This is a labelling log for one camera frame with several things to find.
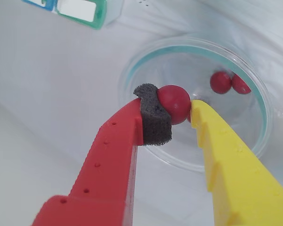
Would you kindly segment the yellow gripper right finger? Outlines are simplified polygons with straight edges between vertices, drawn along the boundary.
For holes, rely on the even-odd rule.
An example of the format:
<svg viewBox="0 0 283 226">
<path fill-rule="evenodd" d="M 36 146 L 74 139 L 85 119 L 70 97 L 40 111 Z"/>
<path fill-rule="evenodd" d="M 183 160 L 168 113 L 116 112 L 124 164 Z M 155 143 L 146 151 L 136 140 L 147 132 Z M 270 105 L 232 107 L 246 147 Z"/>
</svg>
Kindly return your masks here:
<svg viewBox="0 0 283 226">
<path fill-rule="evenodd" d="M 217 226 L 283 226 L 283 187 L 207 103 L 191 102 Z"/>
</svg>

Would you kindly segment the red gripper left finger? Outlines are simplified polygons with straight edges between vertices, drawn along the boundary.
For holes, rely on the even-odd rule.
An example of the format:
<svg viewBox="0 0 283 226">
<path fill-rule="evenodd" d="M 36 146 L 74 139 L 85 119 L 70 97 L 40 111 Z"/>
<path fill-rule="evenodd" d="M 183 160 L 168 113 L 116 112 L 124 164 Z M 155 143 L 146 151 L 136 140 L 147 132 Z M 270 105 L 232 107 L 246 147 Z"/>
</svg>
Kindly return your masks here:
<svg viewBox="0 0 283 226">
<path fill-rule="evenodd" d="M 132 225 L 137 149 L 172 137 L 157 90 L 149 83 L 138 86 L 137 98 L 100 127 L 69 195 L 48 199 L 33 225 Z"/>
</svg>

